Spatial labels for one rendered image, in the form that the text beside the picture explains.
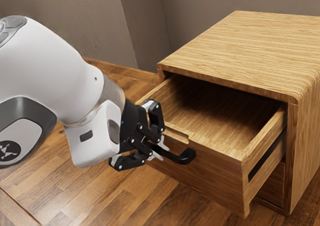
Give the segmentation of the wooden drawer with black handle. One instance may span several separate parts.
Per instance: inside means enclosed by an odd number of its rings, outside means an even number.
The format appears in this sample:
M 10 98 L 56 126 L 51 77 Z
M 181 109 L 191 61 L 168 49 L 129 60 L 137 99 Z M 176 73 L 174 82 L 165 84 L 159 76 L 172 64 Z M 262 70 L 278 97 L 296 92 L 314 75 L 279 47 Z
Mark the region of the wooden drawer with black handle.
M 160 102 L 164 144 L 187 147 L 187 165 L 154 159 L 150 166 L 235 214 L 246 217 L 250 203 L 286 150 L 287 105 L 271 98 L 173 75 L 138 99 Z

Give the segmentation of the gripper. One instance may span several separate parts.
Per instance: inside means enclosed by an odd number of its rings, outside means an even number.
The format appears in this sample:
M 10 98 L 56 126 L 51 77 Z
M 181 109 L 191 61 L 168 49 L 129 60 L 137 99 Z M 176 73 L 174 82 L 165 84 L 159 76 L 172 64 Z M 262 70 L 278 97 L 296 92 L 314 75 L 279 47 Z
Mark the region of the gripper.
M 165 129 L 160 102 L 147 99 L 139 106 L 126 99 L 120 122 L 119 153 L 109 158 L 109 166 L 123 171 L 142 166 L 154 158 L 163 161 L 163 157 L 151 149 L 154 146 L 151 142 L 169 151 L 164 145 Z

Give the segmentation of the wooden drawer cabinet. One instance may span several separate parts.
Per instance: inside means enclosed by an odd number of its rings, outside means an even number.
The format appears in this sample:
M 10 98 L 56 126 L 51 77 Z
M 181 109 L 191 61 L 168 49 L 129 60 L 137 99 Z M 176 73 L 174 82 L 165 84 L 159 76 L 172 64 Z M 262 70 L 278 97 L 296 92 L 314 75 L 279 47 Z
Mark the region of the wooden drawer cabinet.
M 320 167 L 320 17 L 235 11 L 157 65 L 288 105 L 283 198 L 290 214 Z

